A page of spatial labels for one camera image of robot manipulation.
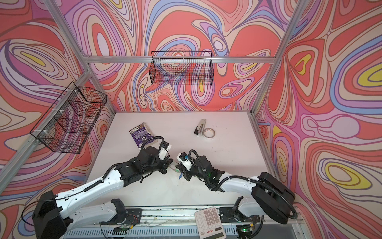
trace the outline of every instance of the white tabletop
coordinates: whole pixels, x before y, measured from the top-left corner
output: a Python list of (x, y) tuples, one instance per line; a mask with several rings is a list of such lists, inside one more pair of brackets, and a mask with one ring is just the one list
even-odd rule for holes
[[(216, 131), (214, 139), (208, 141), (194, 135), (201, 119), (206, 119), (206, 128)], [(138, 155), (139, 148), (129, 130), (143, 122), (153, 135), (164, 137), (172, 145), (169, 151), (174, 159), (172, 168), (175, 168), (179, 153), (194, 149), (199, 155), (205, 155), (213, 167), (233, 175), (249, 177), (267, 172), (247, 112), (117, 113), (88, 182), (102, 176), (112, 164), (128, 161)], [(184, 178), (178, 179), (179, 176), (171, 169), (167, 169), (166, 175), (154, 172), (143, 183), (132, 183), (89, 205), (113, 198), (120, 198), (125, 206), (233, 204), (241, 196), (233, 192), (210, 192), (197, 178), (187, 182)]]

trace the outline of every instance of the robotic arm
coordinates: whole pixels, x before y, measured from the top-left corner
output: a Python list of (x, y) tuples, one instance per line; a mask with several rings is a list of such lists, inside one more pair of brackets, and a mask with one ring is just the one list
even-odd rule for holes
[[(159, 149), (144, 146), (153, 139), (161, 139)], [(144, 142), (137, 157), (112, 165), (106, 173), (75, 189), (54, 195), (52, 191), (41, 195), (33, 212), (32, 220), (37, 239), (58, 239), (66, 231), (92, 223), (120, 224), (127, 212), (120, 199), (98, 206), (84, 207), (89, 202), (111, 191), (148, 177), (155, 171), (167, 173), (173, 162), (167, 151), (171, 145), (163, 137), (153, 137)]]
[(199, 156), (195, 150), (181, 153), (177, 157), (179, 169), (184, 178), (204, 179), (211, 191), (237, 192), (244, 197), (238, 198), (234, 217), (240, 220), (253, 215), (268, 215), (274, 221), (287, 224), (288, 219), (296, 219), (297, 212), (293, 207), (295, 194), (267, 172), (257, 177), (233, 176), (215, 169), (205, 156)]

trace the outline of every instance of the purple book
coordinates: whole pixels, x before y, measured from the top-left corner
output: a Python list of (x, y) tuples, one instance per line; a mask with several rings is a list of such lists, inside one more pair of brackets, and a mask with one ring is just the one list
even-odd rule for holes
[[(145, 123), (142, 123), (130, 130), (130, 134), (139, 148), (142, 146), (143, 142), (153, 137), (152, 133), (150, 132), (149, 128)], [(156, 139), (152, 140), (146, 145), (150, 145), (152, 143), (155, 143), (156, 141)]]

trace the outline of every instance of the calculator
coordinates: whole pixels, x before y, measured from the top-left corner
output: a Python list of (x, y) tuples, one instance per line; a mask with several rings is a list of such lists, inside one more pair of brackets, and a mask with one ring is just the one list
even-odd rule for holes
[(216, 207), (197, 211), (195, 220), (200, 239), (224, 239), (227, 237)]

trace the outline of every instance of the metal beam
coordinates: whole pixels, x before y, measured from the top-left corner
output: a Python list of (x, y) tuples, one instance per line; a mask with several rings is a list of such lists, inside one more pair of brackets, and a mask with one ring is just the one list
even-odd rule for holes
[[(77, 86), (85, 84), (89, 77), (89, 71), (85, 71), (76, 81)], [(56, 114), (56, 110), (64, 104), (70, 94), (66, 93), (54, 106), (54, 108), (47, 114), (47, 116), (41, 121), (40, 125), (36, 128), (36, 131), (41, 131), (44, 127), (53, 119)], [(20, 168), (28, 160), (30, 155), (36, 149), (39, 141), (32, 135), (29, 135), (26, 143), (15, 153), (15, 155), (8, 161), (8, 163), (0, 171), (0, 194), (5, 190), (12, 178), (17, 174)]]
[(278, 46), (275, 61), (272, 64), (272, 66), (270, 67), (269, 73), (265, 77), (264, 82), (260, 86), (260, 90), (256, 96), (255, 102), (254, 102), (252, 109), (251, 109), (252, 114), (255, 112), (255, 109), (258, 106), (258, 104), (260, 104), (260, 100), (262, 99), (262, 97), (266, 93), (266, 91), (267, 91), (267, 89), (268, 89), (268, 87), (269, 87), (269, 85), (273, 79), (273, 76), (276, 74), (277, 67), (281, 62), (281, 59), (285, 53), (285, 50), (288, 46), (288, 43), (289, 43), (290, 39), (292, 38), (292, 35), (296, 29), (296, 26), (297, 26), (298, 22), (300, 21), (301, 16), (305, 10), (305, 7), (309, 1), (310, 0), (299, 0), (297, 2), (296, 7), (295, 7), (293, 14), (291, 16), (291, 19), (288, 23), (288, 26), (286, 27), (286, 30), (284, 32), (283, 38), (280, 41), (280, 45)]
[[(81, 63), (82, 67), (88, 71), (90, 71), (95, 80), (92, 81), (93, 85), (96, 90), (101, 91), (106, 94), (105, 89), (102, 87), (102, 85), (99, 83), (99, 80), (97, 79), (96, 75), (94, 74), (93, 70), (90, 68), (90, 66), (85, 62), (84, 60), (84, 52), (82, 51), (81, 47), (78, 45), (77, 39), (74, 37), (73, 32), (71, 31), (68, 22), (66, 21), (64, 15), (62, 14), (60, 8), (57, 6), (56, 1), (54, 0), (44, 0), (45, 6), (47, 7), (48, 11), (52, 15), (54, 21), (57, 23), (58, 28), (61, 30), (65, 40), (67, 40), (68, 45), (72, 48), (74, 55), (77, 57), (78, 61)], [(109, 111), (113, 114), (115, 114), (115, 111), (113, 109), (112, 104), (110, 103), (109, 99), (106, 102), (106, 107), (109, 108)]]
[[(161, 58), (204, 58), (204, 57), (166, 57)], [(152, 60), (150, 56), (85, 56), (85, 62), (102, 63), (149, 63)], [(213, 63), (274, 63), (275, 57), (212, 57)]]

